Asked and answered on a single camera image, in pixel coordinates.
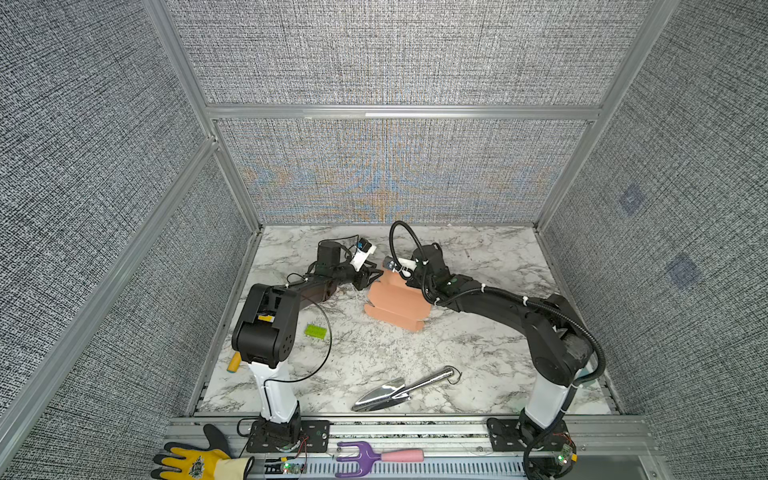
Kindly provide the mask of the small green tag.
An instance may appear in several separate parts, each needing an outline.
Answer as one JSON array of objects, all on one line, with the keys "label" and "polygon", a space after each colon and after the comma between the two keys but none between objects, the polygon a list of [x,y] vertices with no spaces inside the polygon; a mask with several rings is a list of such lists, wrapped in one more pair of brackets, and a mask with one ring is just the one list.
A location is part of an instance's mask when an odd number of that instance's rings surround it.
[{"label": "small green tag", "polygon": [[325,340],[328,335],[328,329],[314,324],[308,324],[304,330],[304,334],[310,338]]}]

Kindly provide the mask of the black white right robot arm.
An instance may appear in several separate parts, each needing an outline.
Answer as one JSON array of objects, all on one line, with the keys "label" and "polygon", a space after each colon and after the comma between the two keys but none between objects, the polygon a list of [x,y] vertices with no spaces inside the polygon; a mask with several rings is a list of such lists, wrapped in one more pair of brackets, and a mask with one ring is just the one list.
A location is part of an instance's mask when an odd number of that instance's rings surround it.
[{"label": "black white right robot arm", "polygon": [[488,318],[525,337],[537,377],[521,413],[522,427],[537,435],[554,431],[580,386],[605,372],[602,346],[564,297],[515,294],[453,273],[442,247],[422,243],[402,220],[391,225],[388,244],[395,270],[426,302]]}]

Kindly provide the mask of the purple pink garden fork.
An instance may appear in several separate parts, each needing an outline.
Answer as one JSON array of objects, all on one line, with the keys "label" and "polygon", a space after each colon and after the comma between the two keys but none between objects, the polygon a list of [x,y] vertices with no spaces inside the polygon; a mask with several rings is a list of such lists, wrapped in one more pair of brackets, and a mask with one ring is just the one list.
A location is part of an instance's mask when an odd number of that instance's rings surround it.
[{"label": "purple pink garden fork", "polygon": [[354,463],[356,467],[351,472],[338,472],[335,477],[338,479],[356,479],[363,478],[370,474],[377,462],[389,463],[422,463],[425,460],[424,452],[421,449],[405,449],[377,453],[373,447],[365,441],[345,441],[337,444],[340,448],[356,448],[357,454],[347,457],[339,457],[339,463]]}]

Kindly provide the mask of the yellow toy shovel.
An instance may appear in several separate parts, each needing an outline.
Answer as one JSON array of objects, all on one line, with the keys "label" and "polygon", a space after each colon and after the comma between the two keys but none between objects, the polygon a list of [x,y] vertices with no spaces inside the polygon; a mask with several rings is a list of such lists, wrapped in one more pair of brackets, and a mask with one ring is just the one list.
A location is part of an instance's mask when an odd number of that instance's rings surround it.
[{"label": "yellow toy shovel", "polygon": [[241,362],[242,362],[241,354],[239,352],[235,352],[230,362],[228,363],[226,371],[228,373],[236,373],[240,368]]}]

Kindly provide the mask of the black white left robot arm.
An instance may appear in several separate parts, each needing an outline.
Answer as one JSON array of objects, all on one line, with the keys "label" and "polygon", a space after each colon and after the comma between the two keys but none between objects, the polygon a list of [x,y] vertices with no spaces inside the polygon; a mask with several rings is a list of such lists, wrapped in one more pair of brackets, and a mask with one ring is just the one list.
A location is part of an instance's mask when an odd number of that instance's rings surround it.
[{"label": "black white left robot arm", "polygon": [[268,425],[295,429],[300,404],[284,362],[297,337],[299,313],[327,301],[340,286],[367,289],[383,275],[369,257],[377,247],[360,236],[318,242],[316,260],[296,281],[281,285],[254,284],[235,324],[231,344],[255,378],[261,417]]}]

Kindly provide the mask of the silver metal garden trowel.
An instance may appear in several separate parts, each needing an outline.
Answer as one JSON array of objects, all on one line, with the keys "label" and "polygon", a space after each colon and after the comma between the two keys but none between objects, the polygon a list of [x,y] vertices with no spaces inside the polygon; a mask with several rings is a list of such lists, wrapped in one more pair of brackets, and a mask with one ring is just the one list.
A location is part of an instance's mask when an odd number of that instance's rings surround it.
[{"label": "silver metal garden trowel", "polygon": [[462,372],[452,366],[446,365],[440,370],[432,372],[419,380],[407,383],[403,377],[390,380],[371,390],[359,398],[352,406],[353,412],[373,412],[385,410],[403,404],[410,400],[411,393],[439,383],[448,381],[451,384],[458,383]]}]

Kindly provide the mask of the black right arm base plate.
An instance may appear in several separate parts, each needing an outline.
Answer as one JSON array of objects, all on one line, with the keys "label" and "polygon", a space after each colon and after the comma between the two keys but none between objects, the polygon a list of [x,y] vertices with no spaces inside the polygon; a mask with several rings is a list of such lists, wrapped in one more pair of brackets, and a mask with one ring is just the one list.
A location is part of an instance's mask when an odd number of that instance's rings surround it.
[{"label": "black right arm base plate", "polygon": [[528,444],[543,430],[526,416],[486,420],[488,438],[493,452],[524,452]]}]

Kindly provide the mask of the yellow black work glove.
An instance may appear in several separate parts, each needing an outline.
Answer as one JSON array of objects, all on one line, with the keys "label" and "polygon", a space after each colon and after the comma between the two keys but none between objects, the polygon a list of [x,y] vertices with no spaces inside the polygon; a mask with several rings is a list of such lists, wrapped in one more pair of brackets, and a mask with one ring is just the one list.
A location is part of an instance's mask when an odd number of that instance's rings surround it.
[{"label": "yellow black work glove", "polygon": [[213,424],[205,424],[203,433],[208,441],[206,447],[166,443],[164,451],[153,458],[156,467],[150,472],[150,477],[179,480],[246,479],[253,468],[254,458],[233,457],[226,436]]}]

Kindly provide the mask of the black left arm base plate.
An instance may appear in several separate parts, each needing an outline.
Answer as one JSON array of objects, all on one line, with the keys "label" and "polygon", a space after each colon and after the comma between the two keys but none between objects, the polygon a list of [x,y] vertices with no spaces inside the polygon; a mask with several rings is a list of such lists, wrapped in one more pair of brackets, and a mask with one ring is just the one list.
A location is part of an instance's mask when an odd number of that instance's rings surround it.
[{"label": "black left arm base plate", "polygon": [[325,420],[301,420],[299,423],[278,424],[259,418],[253,422],[247,437],[248,453],[288,453],[303,451],[326,453],[330,439],[331,423]]}]

